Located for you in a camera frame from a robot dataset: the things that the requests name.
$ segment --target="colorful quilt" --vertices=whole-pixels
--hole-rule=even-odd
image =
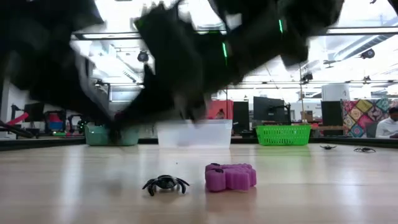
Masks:
[[[378,100],[342,101],[343,122],[348,128],[346,134],[354,138],[366,135],[366,125],[388,118],[388,108],[397,103],[387,98]]]

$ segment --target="white shirt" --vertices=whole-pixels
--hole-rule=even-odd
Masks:
[[[387,118],[377,124],[376,138],[390,138],[396,133],[398,133],[398,121]]]

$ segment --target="green basket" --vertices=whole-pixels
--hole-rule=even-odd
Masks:
[[[111,144],[108,138],[108,130],[103,126],[85,126],[86,143],[90,146],[115,146]],[[133,146],[138,143],[139,130],[137,128],[128,128],[121,133],[121,140],[117,146]]]
[[[256,131],[262,146],[304,146],[310,139],[311,126],[257,126]]]

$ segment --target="green led light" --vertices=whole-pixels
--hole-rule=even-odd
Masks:
[[[282,25],[282,19],[279,19],[279,30],[280,30],[281,33],[284,32],[284,27]]]
[[[225,65],[227,64],[227,58],[228,58],[228,53],[226,51],[226,45],[223,43],[223,52],[224,52],[224,58],[225,58]]]

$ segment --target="clear plastic container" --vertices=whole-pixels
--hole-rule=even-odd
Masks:
[[[217,147],[231,145],[232,120],[170,121],[156,125],[160,147]]]
[[[135,127],[128,128],[121,133],[122,138],[118,146],[133,146],[138,143],[139,129]],[[108,138],[108,130],[103,126],[94,126],[87,124],[85,126],[86,143],[90,146],[114,146]]]

